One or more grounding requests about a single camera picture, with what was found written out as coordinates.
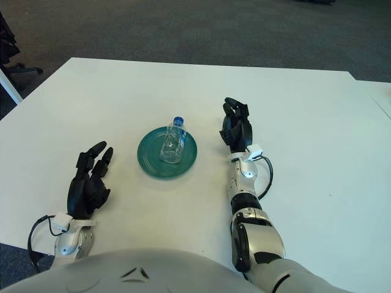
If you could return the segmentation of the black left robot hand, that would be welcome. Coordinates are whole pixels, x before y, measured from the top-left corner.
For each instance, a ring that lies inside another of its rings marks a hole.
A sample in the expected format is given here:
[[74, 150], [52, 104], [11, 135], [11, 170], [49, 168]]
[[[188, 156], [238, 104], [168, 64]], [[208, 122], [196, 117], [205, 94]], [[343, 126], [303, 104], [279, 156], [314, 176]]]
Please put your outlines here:
[[76, 174], [71, 180], [67, 197], [67, 214], [76, 220], [88, 220], [94, 210], [108, 200], [111, 192], [103, 182], [113, 155], [105, 141], [79, 154]]

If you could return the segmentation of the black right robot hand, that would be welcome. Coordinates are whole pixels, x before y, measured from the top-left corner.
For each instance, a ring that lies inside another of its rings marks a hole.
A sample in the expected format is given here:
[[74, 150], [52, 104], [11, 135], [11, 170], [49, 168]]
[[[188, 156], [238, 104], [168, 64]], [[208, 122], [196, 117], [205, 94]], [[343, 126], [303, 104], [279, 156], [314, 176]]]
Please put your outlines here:
[[224, 143], [229, 146], [231, 153], [245, 152], [252, 144], [252, 126], [248, 120], [247, 104], [226, 97], [223, 110], [225, 117], [219, 133]]

